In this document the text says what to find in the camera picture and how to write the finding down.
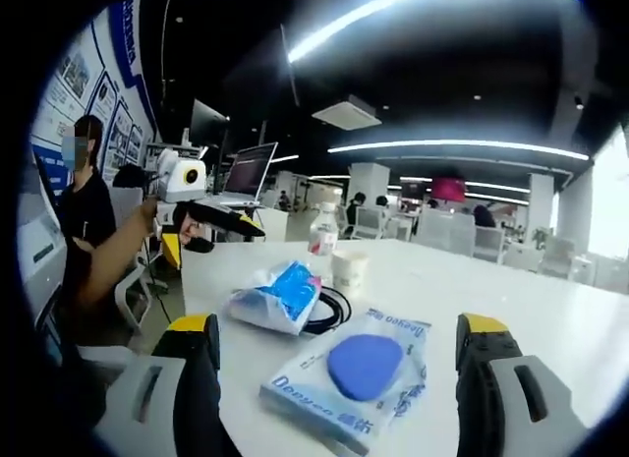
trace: display board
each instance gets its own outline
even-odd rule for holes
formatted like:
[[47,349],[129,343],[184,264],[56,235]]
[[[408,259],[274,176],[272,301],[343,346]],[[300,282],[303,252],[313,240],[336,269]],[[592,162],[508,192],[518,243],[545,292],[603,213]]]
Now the display board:
[[139,8],[140,0],[125,0],[103,10],[76,36],[50,77],[30,141],[56,196],[70,182],[61,140],[83,115],[103,123],[98,169],[106,182],[125,163],[142,165],[143,146],[154,141],[138,46]]

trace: plastic bag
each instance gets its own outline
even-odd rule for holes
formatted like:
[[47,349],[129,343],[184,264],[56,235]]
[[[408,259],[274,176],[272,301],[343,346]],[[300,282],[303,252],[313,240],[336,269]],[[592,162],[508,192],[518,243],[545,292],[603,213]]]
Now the plastic bag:
[[236,292],[227,312],[260,327],[298,335],[321,291],[321,281],[299,262],[256,272],[253,288]]
[[[260,398],[292,423],[313,431],[334,452],[367,455],[391,421],[405,416],[425,389],[424,347],[429,328],[424,322],[371,309],[310,341],[261,386]],[[327,371],[329,351],[355,334],[390,337],[404,351],[392,382],[373,401],[345,397]]]

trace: blue sponge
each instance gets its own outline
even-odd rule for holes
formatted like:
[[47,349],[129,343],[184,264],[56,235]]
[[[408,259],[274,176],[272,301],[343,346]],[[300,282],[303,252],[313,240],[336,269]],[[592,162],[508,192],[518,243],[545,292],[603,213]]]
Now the blue sponge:
[[389,337],[358,334],[330,351],[327,371],[344,396],[371,401],[388,388],[403,355],[400,345]]

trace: label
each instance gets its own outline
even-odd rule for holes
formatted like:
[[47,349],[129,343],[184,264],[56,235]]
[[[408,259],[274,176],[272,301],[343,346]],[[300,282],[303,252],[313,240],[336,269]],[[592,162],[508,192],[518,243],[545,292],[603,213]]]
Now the label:
[[308,243],[308,251],[316,256],[331,256],[336,248],[338,233],[314,231]]

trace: laptop screen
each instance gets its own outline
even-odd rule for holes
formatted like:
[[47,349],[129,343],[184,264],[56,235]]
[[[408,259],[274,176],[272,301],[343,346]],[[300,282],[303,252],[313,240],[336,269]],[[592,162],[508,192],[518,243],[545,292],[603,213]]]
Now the laptop screen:
[[225,192],[257,199],[276,147],[277,143],[271,143],[239,151],[227,176]]

